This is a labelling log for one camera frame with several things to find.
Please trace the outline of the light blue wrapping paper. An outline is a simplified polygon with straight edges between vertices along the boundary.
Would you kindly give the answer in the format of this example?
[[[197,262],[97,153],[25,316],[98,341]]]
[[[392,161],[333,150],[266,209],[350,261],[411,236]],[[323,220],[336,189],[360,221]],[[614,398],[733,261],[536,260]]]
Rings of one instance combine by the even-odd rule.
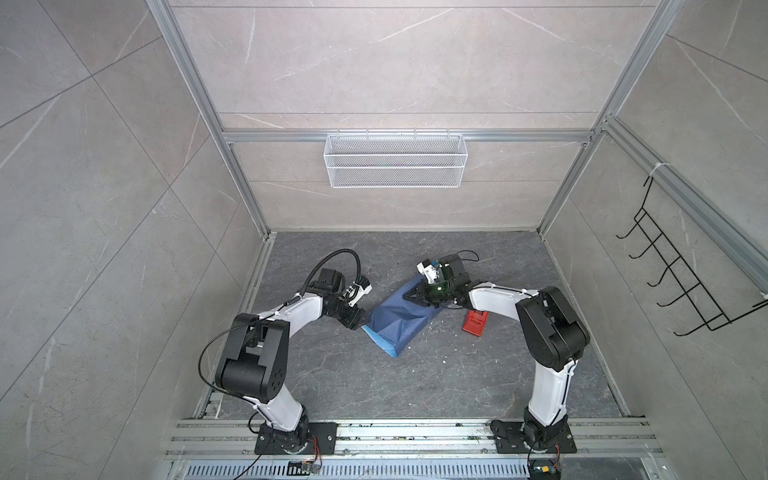
[[[407,299],[408,293],[424,281],[415,276],[375,307],[369,315],[369,323],[362,327],[368,337],[392,358],[397,358],[408,343],[443,308],[423,306]]]

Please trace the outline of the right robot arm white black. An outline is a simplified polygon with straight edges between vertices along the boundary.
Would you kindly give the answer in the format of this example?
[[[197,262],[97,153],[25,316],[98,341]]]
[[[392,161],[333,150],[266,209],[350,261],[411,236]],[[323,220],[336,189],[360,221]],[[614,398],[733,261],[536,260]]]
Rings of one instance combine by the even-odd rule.
[[[490,312],[520,323],[535,366],[533,393],[521,427],[526,446],[543,452],[566,432],[567,397],[575,368],[590,335],[565,295],[556,287],[539,290],[474,281],[455,253],[417,265],[422,276],[403,298],[423,307],[449,304]]]

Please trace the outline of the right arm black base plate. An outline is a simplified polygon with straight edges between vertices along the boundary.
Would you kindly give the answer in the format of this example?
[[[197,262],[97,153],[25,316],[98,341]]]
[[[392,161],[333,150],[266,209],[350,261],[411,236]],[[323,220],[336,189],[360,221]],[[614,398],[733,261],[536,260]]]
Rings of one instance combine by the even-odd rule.
[[[492,420],[489,427],[499,454],[577,452],[566,418],[552,426],[540,425],[536,420]]]

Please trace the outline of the red tape dispenser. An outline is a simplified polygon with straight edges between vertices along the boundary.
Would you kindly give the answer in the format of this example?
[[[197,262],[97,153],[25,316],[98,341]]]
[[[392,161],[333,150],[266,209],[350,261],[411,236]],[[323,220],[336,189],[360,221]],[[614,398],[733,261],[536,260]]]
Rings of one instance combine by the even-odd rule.
[[[485,329],[489,313],[487,311],[469,310],[465,316],[462,330],[476,337],[481,337]]]

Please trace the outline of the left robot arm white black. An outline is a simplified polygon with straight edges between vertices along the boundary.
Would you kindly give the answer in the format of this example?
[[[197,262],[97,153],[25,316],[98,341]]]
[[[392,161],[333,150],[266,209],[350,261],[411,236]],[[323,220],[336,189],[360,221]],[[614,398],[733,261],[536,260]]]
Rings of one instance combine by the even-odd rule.
[[[322,268],[320,277],[279,306],[260,314],[235,317],[214,376],[217,389],[254,406],[275,433],[299,444],[306,442],[308,415],[285,386],[290,338],[323,317],[356,330],[367,320],[358,305],[371,292],[359,276],[343,285],[344,276]]]

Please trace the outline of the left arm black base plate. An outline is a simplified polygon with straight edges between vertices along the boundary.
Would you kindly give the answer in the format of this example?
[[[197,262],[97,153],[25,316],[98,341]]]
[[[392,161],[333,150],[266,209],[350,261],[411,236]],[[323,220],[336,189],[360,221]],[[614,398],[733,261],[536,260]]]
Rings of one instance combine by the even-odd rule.
[[[338,425],[333,422],[300,423],[295,431],[285,432],[262,424],[256,436],[254,453],[259,455],[331,455],[335,451]]]

